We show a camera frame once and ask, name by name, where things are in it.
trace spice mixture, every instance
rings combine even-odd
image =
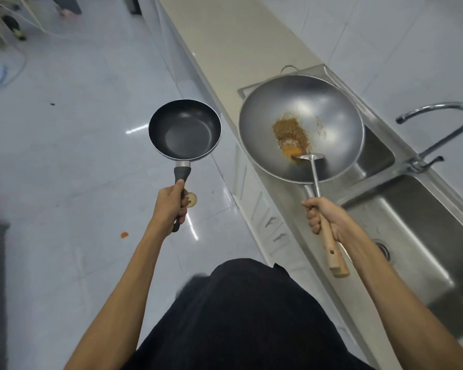
[[[295,115],[285,114],[272,125],[272,131],[286,157],[308,154],[309,139]]]

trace hand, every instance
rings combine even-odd
[[[180,216],[179,223],[183,224],[185,215],[187,214],[187,205],[189,198],[186,196],[187,191],[184,190],[185,197],[181,199],[182,190],[184,189],[185,181],[178,180],[174,186],[161,188],[158,192],[158,198],[154,205],[154,213],[151,218],[151,224],[155,224],[165,235],[168,236],[172,229],[175,218]]]
[[[302,206],[307,210],[307,219],[313,233],[321,230],[319,211],[331,225],[334,240],[343,243],[343,237],[358,227],[358,224],[348,215],[345,209],[333,204],[325,197],[311,197],[302,201]]]

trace floor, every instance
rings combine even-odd
[[[173,163],[146,131],[126,133],[181,97],[143,20],[122,0],[79,3],[84,14],[69,23],[38,1],[62,37],[21,23],[27,64],[0,91],[9,370],[63,367],[123,273],[157,190],[173,183]],[[192,274],[262,261],[213,159],[192,167],[187,188],[199,201],[163,244],[141,340]]]

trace sink drain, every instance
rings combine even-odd
[[[372,241],[375,243],[375,245],[377,245],[377,248],[379,248],[386,261],[391,262],[391,253],[389,253],[389,249],[386,244],[379,239],[372,239]]]

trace cabinet handle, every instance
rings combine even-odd
[[[268,223],[265,224],[264,228],[268,227],[272,223],[272,221],[274,221],[275,219],[276,217],[269,218]]]
[[[278,237],[276,237],[276,238],[273,239],[272,242],[275,243],[277,240],[281,239],[283,236],[286,236],[286,234],[285,234],[284,232],[280,233],[280,234],[278,235]]]

